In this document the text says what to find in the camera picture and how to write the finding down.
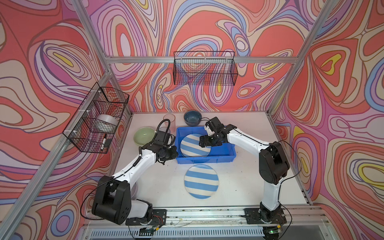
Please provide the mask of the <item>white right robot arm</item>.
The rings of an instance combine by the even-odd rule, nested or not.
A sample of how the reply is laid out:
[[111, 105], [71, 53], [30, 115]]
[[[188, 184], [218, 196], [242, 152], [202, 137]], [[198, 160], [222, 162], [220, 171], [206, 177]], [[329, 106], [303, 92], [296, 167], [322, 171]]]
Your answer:
[[230, 143], [259, 157], [259, 174], [264, 180], [264, 195], [259, 216], [263, 223], [272, 223], [282, 209], [280, 190], [290, 169], [283, 146], [279, 142], [258, 140], [234, 125], [225, 126], [217, 117], [209, 119], [204, 129], [207, 134], [200, 137], [200, 147], [218, 147]]

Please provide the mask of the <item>black marker pen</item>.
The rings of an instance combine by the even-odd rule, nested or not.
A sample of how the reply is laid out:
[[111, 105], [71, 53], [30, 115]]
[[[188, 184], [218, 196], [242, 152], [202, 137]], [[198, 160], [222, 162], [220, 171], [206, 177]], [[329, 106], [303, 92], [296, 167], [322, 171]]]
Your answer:
[[107, 140], [107, 134], [104, 134], [104, 137], [103, 137], [103, 140], [102, 140], [102, 144], [101, 144], [101, 151], [103, 151], [104, 148], [105, 148], [106, 140]]

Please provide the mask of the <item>dark blue ceramic bowl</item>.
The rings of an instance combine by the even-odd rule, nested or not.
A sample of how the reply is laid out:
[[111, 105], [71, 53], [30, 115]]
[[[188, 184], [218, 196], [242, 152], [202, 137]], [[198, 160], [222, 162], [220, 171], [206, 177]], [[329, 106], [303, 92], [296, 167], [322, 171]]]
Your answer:
[[188, 111], [184, 114], [184, 121], [189, 127], [195, 127], [200, 124], [202, 120], [202, 114], [198, 111]]

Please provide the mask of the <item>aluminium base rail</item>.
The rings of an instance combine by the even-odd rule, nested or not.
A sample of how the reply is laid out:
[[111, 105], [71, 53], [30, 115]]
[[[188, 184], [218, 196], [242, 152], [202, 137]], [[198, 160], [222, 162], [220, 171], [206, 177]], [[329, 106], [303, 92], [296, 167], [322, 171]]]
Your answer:
[[290, 206], [283, 222], [253, 224], [243, 207], [168, 208], [159, 230], [149, 227], [91, 222], [79, 240], [333, 240], [329, 221], [318, 207]]

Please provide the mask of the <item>light green ceramic bowl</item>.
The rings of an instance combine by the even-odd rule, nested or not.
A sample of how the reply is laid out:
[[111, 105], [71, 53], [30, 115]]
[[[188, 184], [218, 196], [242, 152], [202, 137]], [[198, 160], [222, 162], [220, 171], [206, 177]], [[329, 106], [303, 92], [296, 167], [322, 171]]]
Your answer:
[[134, 143], [142, 147], [149, 143], [155, 136], [155, 130], [151, 127], [143, 127], [138, 129], [134, 134]]

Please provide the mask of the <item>pink plastic cup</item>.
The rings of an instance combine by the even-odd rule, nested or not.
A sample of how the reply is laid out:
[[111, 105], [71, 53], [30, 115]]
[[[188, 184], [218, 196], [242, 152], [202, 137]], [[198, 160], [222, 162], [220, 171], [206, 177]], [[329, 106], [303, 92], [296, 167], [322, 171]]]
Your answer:
[[163, 117], [163, 120], [166, 120], [164, 122], [164, 125], [166, 128], [169, 129], [170, 133], [175, 133], [176, 132], [176, 117], [173, 114], [166, 114]]

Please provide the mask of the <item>blue ribbed plastic cup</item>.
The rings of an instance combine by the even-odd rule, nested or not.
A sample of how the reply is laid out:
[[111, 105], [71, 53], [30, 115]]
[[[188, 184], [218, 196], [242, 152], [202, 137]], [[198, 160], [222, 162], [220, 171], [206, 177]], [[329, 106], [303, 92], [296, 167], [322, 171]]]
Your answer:
[[168, 127], [160, 127], [159, 132], [164, 132], [167, 134], [167, 136], [171, 135], [171, 130]]

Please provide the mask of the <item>blue white striped plate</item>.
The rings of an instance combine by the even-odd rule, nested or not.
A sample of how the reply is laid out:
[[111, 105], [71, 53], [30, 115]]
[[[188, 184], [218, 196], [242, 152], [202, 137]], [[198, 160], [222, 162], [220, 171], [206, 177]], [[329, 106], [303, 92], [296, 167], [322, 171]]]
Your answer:
[[185, 136], [181, 143], [180, 149], [184, 157], [206, 157], [211, 152], [211, 147], [201, 147], [199, 145], [200, 134], [190, 134]]
[[219, 176], [210, 166], [198, 164], [190, 167], [184, 177], [187, 192], [196, 199], [208, 199], [219, 188]]

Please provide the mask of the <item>blue plastic bin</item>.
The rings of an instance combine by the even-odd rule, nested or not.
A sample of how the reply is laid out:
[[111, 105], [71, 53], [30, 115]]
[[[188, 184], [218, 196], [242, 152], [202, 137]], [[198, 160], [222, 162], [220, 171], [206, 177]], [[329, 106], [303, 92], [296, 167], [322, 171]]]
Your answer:
[[233, 162], [237, 154], [235, 146], [232, 144], [222, 144], [218, 147], [211, 147], [211, 152], [206, 157], [184, 157], [181, 153], [180, 143], [182, 139], [190, 134], [206, 135], [204, 127], [179, 127], [177, 128], [177, 136], [175, 146], [177, 147], [178, 164], [216, 164]]

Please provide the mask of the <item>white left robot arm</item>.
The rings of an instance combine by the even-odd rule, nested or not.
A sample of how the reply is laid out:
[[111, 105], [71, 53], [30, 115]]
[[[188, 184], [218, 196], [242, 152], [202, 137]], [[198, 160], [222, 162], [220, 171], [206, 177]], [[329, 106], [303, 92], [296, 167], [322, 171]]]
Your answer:
[[96, 188], [92, 214], [117, 225], [132, 220], [144, 224], [153, 218], [153, 205], [132, 199], [132, 187], [155, 163], [165, 164], [178, 156], [175, 137], [157, 131], [154, 138], [138, 148], [138, 155], [122, 170], [111, 177], [102, 177]]

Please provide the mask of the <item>white tape roll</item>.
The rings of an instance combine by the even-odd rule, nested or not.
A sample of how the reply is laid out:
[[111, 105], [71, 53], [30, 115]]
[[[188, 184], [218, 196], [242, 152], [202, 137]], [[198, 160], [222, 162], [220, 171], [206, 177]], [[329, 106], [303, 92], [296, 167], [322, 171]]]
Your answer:
[[118, 119], [111, 115], [100, 114], [95, 120], [95, 128], [101, 133], [114, 133], [118, 126]]

